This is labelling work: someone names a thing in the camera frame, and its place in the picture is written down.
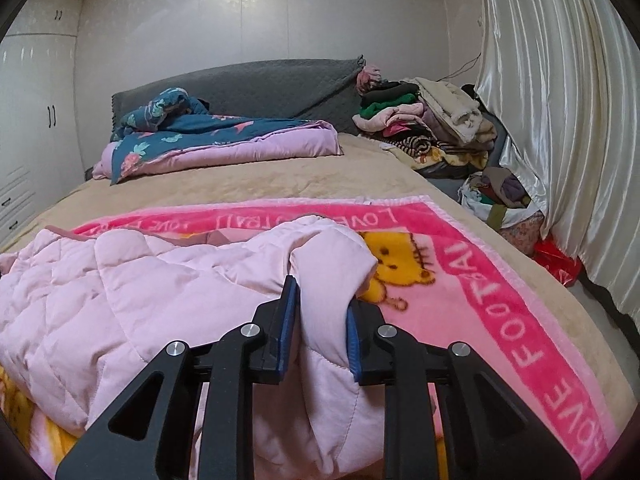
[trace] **white wall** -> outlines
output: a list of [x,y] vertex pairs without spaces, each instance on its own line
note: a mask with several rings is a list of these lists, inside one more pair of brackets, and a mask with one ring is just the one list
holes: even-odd
[[76,54],[84,166],[108,142],[115,92],[230,63],[360,54],[389,79],[446,75],[444,0],[86,0]]
[[[482,50],[482,0],[444,0],[449,35],[449,71],[452,74]],[[460,76],[449,79],[457,86],[476,83],[480,59]]]

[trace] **red plastic bag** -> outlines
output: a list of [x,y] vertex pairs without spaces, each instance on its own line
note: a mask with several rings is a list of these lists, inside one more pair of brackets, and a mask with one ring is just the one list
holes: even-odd
[[564,286],[572,286],[582,270],[582,262],[566,256],[554,242],[552,236],[538,240],[533,247],[533,259],[545,267]]

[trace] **floor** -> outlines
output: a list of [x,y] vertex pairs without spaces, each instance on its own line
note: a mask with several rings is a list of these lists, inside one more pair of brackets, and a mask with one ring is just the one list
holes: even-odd
[[584,309],[587,311],[598,329],[602,332],[604,339],[611,347],[613,354],[622,368],[622,372],[626,380],[631,384],[631,388],[636,395],[636,399],[640,402],[640,373],[638,367],[640,362],[638,356],[631,349],[628,341],[620,332],[620,329],[613,323],[601,304],[584,290],[580,282],[575,283],[569,288],[576,300],[580,301]]

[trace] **folded clothing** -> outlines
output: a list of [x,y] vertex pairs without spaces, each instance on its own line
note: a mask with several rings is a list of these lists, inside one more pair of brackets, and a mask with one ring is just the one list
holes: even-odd
[[453,180],[463,180],[477,170],[478,166],[471,162],[451,164],[443,158],[439,162],[424,166],[423,168],[419,168],[415,171],[424,178],[450,178]]
[[428,154],[432,147],[431,137],[417,134],[409,128],[399,132],[393,137],[384,137],[382,134],[376,133],[373,134],[371,138],[374,140],[381,140],[382,142],[391,144],[396,148],[400,148],[403,152],[413,158]]
[[477,101],[451,83],[429,81],[421,77],[405,81],[420,87],[420,96],[444,129],[456,136],[460,144],[476,140],[476,133],[482,123]]
[[418,98],[414,94],[404,94],[399,98],[393,99],[391,101],[372,103],[368,107],[362,108],[360,110],[360,117],[362,117],[363,119],[370,119],[385,108],[392,108],[398,105],[410,105],[415,103],[417,100]]
[[391,82],[387,83],[384,88],[376,87],[374,90],[367,92],[360,99],[360,106],[366,108],[373,103],[386,103],[402,97],[405,94],[412,94],[417,96],[420,92],[420,87],[414,83],[400,83]]
[[395,134],[399,134],[400,132],[405,132],[410,130],[409,126],[404,121],[398,121],[396,123],[390,124],[384,130],[382,130],[383,137],[392,137]]
[[531,202],[518,178],[507,168],[484,168],[482,174],[469,181],[469,186],[496,205],[523,209]]
[[423,109],[423,104],[417,102],[411,105],[387,107],[384,110],[380,110],[370,119],[364,119],[360,115],[354,115],[352,118],[359,130],[374,133],[381,132],[398,121],[417,121],[420,124],[424,124],[420,118]]
[[447,153],[453,155],[454,153],[480,153],[490,152],[494,148],[494,142],[489,140],[488,142],[482,142],[477,144],[477,147],[458,146],[456,144],[447,144],[446,142],[438,141],[438,146]]
[[431,110],[430,106],[424,99],[420,99],[420,101],[424,104],[422,120],[440,142],[446,143],[450,146],[461,146],[478,152],[490,152],[494,148],[493,141],[497,137],[497,132],[495,131],[494,124],[488,119],[482,118],[474,140],[464,143],[460,141],[458,136],[451,133],[449,128],[440,123],[436,118],[436,115],[433,113],[433,110]]
[[255,386],[256,478],[332,479],[381,459],[384,388],[354,382],[346,349],[347,306],[378,263],[363,238],[305,216],[245,242],[194,242],[47,228],[0,255],[0,365],[78,436],[168,342],[218,340],[278,298],[292,274],[302,294],[300,337],[286,380]]

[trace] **white satin curtain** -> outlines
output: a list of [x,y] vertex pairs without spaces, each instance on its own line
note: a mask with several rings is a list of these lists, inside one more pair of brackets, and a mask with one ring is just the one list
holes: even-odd
[[609,0],[483,0],[478,95],[501,164],[640,326],[640,50]]

